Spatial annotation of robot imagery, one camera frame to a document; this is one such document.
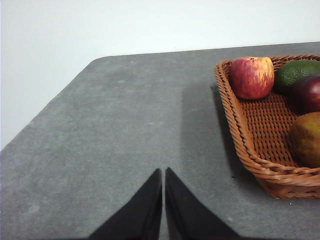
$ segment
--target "white wall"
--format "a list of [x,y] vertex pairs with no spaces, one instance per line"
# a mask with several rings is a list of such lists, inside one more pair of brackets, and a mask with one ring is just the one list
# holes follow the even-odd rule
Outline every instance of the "white wall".
[[319,0],[2,0],[1,149],[89,62],[320,41]]

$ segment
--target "brown basket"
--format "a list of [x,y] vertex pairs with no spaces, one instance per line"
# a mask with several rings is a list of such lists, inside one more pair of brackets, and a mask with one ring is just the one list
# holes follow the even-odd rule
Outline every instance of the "brown basket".
[[[270,58],[275,71],[291,60],[320,61],[318,55]],[[288,98],[275,92],[259,100],[237,98],[228,80],[231,63],[221,61],[214,71],[240,161],[275,198],[320,198],[320,167],[300,165],[291,152],[288,134],[297,114]]]

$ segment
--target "dark red fruit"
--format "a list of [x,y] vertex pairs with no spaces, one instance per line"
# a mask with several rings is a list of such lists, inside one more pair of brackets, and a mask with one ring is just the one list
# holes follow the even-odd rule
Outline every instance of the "dark red fruit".
[[296,81],[292,88],[291,99],[301,114],[320,112],[320,72]]

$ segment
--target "table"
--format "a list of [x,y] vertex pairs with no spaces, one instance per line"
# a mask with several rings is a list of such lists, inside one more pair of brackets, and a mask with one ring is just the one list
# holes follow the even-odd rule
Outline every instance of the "table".
[[167,167],[241,236],[318,238],[320,199],[272,198],[240,163],[213,72],[307,53],[320,42],[92,61],[1,151],[1,239],[87,237]]

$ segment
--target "basket rim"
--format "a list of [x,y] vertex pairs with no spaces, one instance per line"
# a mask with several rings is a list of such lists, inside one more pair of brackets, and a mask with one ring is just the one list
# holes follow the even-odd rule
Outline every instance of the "basket rim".
[[[274,55],[269,56],[269,58],[273,64],[278,61],[289,61],[292,58],[317,58],[320,60],[320,56],[314,54]],[[233,59],[231,58],[220,61],[215,65],[214,72],[229,130],[240,161],[245,168],[257,178],[264,179],[270,183],[297,186],[320,186],[320,167],[295,167],[274,163],[270,160],[260,158],[256,151],[250,146],[249,143],[252,141],[244,134],[245,128],[248,130],[248,127],[243,125],[240,120],[240,116],[236,111],[235,100],[233,99],[231,92],[227,89],[226,82],[229,80],[222,70],[222,65],[228,64],[232,62],[232,60]]]

